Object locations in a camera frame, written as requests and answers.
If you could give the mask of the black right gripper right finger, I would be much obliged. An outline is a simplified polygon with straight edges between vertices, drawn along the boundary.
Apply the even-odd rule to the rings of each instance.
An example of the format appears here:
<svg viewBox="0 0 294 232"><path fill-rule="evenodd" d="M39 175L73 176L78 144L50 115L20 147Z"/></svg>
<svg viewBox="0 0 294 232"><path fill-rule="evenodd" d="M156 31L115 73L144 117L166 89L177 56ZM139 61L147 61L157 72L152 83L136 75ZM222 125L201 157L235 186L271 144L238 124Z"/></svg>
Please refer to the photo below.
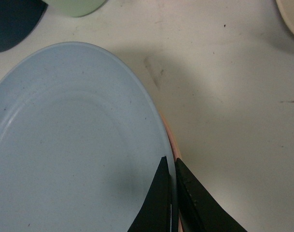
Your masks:
<svg viewBox="0 0 294 232"><path fill-rule="evenodd" d="M199 182L184 162L175 161L178 205L184 232L245 232Z"/></svg>

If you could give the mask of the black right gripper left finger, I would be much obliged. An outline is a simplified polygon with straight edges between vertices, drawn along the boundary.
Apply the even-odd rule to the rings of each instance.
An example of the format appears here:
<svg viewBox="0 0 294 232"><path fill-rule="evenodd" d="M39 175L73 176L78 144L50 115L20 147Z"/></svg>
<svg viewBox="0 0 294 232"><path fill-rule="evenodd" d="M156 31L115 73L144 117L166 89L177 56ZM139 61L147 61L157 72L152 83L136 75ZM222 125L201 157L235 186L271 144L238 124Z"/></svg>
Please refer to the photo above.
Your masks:
<svg viewBox="0 0 294 232"><path fill-rule="evenodd" d="M162 157L143 205L129 232L169 232L171 229L171 177Z"/></svg>

